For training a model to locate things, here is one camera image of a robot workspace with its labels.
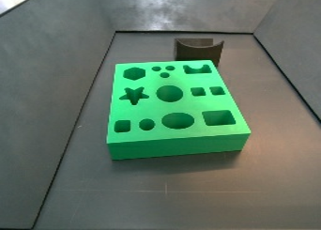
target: green block side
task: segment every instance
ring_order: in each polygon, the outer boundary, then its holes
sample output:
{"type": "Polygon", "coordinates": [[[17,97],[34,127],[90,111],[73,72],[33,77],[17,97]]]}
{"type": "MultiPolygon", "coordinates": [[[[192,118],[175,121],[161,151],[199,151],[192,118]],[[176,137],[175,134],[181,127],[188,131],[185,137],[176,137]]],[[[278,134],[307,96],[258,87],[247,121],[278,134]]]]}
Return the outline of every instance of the green block side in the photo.
{"type": "Polygon", "coordinates": [[[250,133],[211,61],[115,66],[113,160],[240,150],[250,133]]]}

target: rectangular hole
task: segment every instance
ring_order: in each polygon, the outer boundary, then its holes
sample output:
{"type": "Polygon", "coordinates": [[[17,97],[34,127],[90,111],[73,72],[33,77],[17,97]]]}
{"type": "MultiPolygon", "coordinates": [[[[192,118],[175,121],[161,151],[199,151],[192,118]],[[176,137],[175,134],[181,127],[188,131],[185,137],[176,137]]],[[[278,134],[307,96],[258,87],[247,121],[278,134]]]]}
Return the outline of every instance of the rectangular hole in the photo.
{"type": "Polygon", "coordinates": [[[197,97],[197,96],[205,96],[205,91],[204,91],[204,88],[203,87],[192,87],[189,89],[191,91],[191,94],[197,97]]]}
{"type": "Polygon", "coordinates": [[[224,90],[220,86],[209,87],[209,92],[212,93],[213,96],[226,95],[224,90]]]}
{"type": "Polygon", "coordinates": [[[231,112],[223,111],[207,111],[201,113],[207,126],[222,126],[235,124],[231,112]]]}
{"type": "Polygon", "coordinates": [[[113,125],[115,132],[128,132],[131,130],[131,122],[128,120],[119,120],[113,125]]]}

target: oval hole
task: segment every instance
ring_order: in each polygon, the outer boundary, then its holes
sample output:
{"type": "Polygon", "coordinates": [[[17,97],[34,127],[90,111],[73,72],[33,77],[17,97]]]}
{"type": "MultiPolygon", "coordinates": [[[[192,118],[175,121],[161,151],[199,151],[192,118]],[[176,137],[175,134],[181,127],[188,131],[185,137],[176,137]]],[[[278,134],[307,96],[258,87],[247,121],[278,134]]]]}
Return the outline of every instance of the oval hole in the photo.
{"type": "Polygon", "coordinates": [[[188,114],[172,113],[163,117],[161,123],[169,129],[185,129],[193,124],[193,117],[188,114]]]}

